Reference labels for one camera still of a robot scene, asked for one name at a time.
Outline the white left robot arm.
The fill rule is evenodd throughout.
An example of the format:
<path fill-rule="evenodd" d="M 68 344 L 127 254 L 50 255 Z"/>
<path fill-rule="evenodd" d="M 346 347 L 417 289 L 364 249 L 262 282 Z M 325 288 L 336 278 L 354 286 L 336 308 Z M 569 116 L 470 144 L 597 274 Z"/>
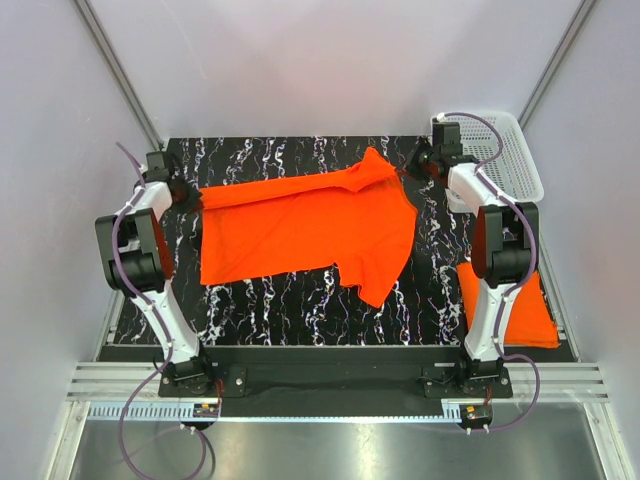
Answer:
<path fill-rule="evenodd" d="M 201 193 L 178 175 L 170 152 L 150 152 L 141 163 L 121 143 L 116 146 L 132 164 L 137 181 L 122 208 L 94 223 L 106 282 L 139 309 L 161 345 L 163 360 L 156 367 L 160 394 L 204 396 L 215 389 L 216 372 L 175 297 L 175 268 L 161 225 L 170 210 L 200 210 Z"/>

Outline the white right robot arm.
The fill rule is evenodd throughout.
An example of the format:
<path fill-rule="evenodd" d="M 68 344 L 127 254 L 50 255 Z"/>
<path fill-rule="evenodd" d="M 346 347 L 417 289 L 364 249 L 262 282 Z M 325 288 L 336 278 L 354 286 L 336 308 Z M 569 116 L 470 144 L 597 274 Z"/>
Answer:
<path fill-rule="evenodd" d="M 505 193 L 484 173 L 484 162 L 464 154 L 455 118 L 434 118 L 430 138 L 402 169 L 414 179 L 440 181 L 476 217 L 471 265 L 479 290 L 471 328 L 454 365 L 427 369 L 421 380 L 436 397 L 481 398 L 509 385 L 504 339 L 515 300 L 538 265 L 539 211 Z"/>

